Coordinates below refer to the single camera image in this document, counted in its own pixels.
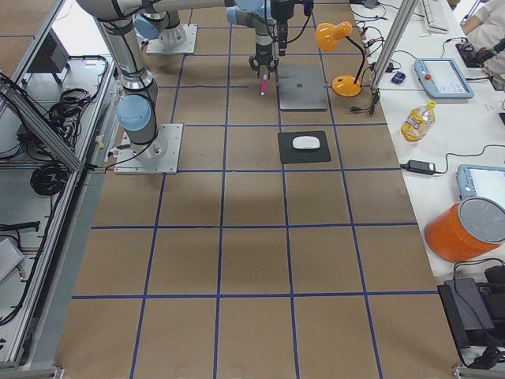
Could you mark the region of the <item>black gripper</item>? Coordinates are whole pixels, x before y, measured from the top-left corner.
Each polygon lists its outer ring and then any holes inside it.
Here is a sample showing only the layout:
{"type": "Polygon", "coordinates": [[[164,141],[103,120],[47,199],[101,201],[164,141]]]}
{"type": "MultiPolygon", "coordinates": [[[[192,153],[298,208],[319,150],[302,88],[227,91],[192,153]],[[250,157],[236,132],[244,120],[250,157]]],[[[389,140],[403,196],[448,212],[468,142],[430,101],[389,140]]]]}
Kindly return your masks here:
{"type": "Polygon", "coordinates": [[[294,15],[294,0],[271,0],[271,16],[278,24],[287,23],[294,15]]]}
{"type": "MultiPolygon", "coordinates": [[[[276,37],[279,48],[279,56],[285,56],[287,49],[287,22],[276,24],[276,37]]],[[[267,78],[277,72],[279,59],[273,56],[272,46],[256,46],[256,53],[249,57],[249,65],[253,72],[259,73],[262,66],[267,68],[267,78]]]]}

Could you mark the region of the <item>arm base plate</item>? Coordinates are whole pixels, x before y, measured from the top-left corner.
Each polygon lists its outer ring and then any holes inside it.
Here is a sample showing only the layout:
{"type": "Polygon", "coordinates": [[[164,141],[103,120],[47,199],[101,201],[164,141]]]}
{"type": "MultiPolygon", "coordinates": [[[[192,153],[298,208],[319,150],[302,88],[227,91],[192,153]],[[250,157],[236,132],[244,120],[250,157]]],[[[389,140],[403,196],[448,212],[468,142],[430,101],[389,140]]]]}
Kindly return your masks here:
{"type": "Polygon", "coordinates": [[[117,154],[119,163],[114,165],[115,174],[176,174],[183,134],[182,124],[158,124],[158,136],[144,151],[131,144],[127,132],[122,143],[129,144],[117,154]]]}
{"type": "Polygon", "coordinates": [[[150,55],[193,54],[196,34],[196,24],[179,24],[174,28],[167,28],[158,39],[148,43],[146,52],[150,55]]]}

